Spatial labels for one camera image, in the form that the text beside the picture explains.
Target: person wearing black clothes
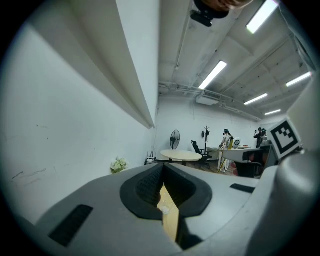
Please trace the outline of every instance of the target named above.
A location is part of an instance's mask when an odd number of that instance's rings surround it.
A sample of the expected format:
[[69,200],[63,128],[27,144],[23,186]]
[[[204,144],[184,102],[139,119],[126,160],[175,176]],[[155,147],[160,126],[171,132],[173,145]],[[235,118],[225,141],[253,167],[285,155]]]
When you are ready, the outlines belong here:
[[261,143],[261,140],[260,140],[260,139],[261,139],[261,137],[262,137],[261,127],[259,127],[258,130],[259,130],[259,133],[257,134],[257,130],[255,130],[253,137],[254,137],[255,139],[258,139],[257,142],[256,142],[256,147],[257,147],[257,148],[260,148],[260,143]]

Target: black camera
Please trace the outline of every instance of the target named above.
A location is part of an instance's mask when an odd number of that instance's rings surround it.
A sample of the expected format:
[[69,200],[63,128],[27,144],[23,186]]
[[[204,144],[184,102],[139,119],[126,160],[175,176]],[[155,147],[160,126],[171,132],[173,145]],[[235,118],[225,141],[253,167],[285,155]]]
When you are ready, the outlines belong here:
[[208,28],[212,26],[211,21],[213,19],[223,19],[229,14],[229,11],[216,11],[204,4],[201,0],[194,0],[194,4],[199,11],[192,10],[190,12],[190,18]]

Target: black fan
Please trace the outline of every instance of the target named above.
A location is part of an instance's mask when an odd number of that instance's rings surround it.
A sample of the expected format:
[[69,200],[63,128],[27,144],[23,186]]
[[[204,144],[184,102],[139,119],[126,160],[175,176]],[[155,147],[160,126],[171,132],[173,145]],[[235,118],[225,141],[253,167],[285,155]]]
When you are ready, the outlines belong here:
[[175,150],[180,142],[180,132],[178,130],[174,130],[170,137],[170,147]]

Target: chair backrest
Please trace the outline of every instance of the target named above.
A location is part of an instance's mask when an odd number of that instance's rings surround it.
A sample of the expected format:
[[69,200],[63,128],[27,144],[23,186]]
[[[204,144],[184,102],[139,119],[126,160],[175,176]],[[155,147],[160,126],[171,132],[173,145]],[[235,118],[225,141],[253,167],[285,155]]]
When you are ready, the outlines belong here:
[[199,147],[198,147],[198,145],[197,145],[197,142],[194,141],[194,140],[191,140],[191,143],[192,143],[192,146],[193,146],[195,152],[201,155],[201,151],[199,150]]

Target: ceiling light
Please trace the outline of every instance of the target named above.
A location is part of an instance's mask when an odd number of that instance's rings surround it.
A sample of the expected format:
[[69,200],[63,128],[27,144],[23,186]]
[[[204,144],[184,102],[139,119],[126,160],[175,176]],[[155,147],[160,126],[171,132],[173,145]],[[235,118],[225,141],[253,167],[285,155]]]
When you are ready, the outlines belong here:
[[220,60],[218,65],[215,66],[212,72],[207,76],[207,78],[199,86],[199,89],[206,88],[226,66],[227,66],[227,63]]
[[287,87],[292,86],[292,85],[294,85],[294,84],[296,84],[296,83],[298,83],[298,82],[300,82],[300,81],[302,81],[303,79],[306,79],[306,78],[308,78],[308,77],[311,77],[311,72],[305,73],[305,74],[299,76],[298,78],[293,79],[293,80],[290,81],[290,82],[287,82],[287,83],[286,83],[286,86],[287,86]]
[[254,98],[252,100],[247,101],[246,103],[244,103],[244,105],[249,105],[249,104],[251,104],[253,102],[256,102],[258,100],[261,100],[262,98],[267,97],[267,96],[268,96],[268,94],[265,93],[265,94],[263,94],[263,95],[261,95],[259,97],[256,97],[256,98]]
[[271,114],[274,114],[274,113],[278,113],[280,111],[281,111],[281,109],[278,109],[278,110],[275,110],[275,111],[272,111],[272,112],[269,112],[269,113],[265,113],[264,115],[268,116],[268,115],[271,115]]
[[269,18],[269,16],[277,9],[278,4],[273,0],[267,0],[260,7],[254,17],[246,25],[246,28],[254,34],[261,25]]

